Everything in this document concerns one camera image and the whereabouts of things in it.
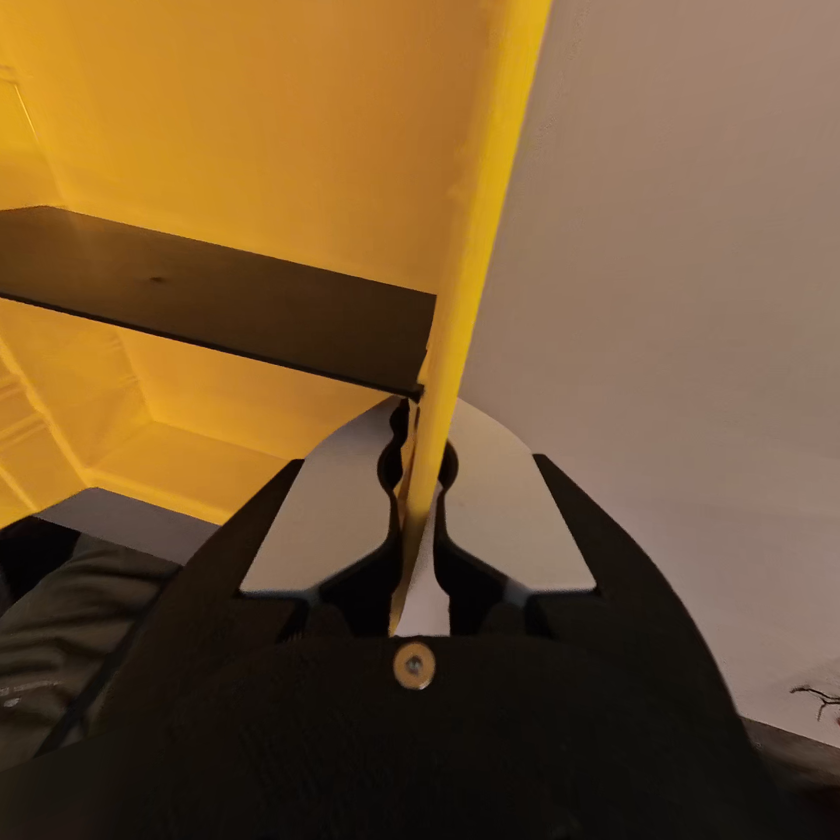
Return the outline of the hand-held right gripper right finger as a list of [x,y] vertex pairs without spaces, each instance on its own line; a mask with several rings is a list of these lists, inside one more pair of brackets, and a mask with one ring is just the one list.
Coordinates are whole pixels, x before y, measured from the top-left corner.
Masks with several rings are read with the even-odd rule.
[[434,573],[449,632],[477,634],[490,611],[544,595],[590,595],[595,578],[531,449],[457,400],[438,473]]

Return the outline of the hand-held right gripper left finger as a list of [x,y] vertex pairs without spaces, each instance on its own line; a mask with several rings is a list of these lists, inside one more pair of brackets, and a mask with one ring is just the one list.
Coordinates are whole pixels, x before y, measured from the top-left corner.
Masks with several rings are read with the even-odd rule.
[[410,404],[390,396],[303,460],[239,592],[332,605],[358,636],[386,636],[403,576],[398,492]]

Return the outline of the black shelf board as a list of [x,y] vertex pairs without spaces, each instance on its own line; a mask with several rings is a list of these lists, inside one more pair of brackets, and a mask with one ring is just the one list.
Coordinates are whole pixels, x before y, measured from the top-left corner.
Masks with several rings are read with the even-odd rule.
[[419,399],[436,297],[71,212],[1,212],[1,296]]

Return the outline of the dark twig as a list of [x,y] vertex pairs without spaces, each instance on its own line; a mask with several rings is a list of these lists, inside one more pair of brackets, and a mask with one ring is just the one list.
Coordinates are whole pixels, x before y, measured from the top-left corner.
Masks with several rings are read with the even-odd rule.
[[826,712],[830,715],[836,712],[836,719],[838,720],[839,712],[839,694],[838,690],[825,690],[816,688],[810,684],[798,685],[790,688],[790,695],[803,695],[809,697],[818,703],[815,709],[815,720],[822,721]]

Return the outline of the person's olive trouser leg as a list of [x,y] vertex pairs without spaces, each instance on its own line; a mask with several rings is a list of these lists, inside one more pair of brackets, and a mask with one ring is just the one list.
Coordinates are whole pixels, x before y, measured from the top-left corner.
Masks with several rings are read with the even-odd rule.
[[1,769],[84,740],[179,563],[77,535],[66,561],[8,607],[1,631]]

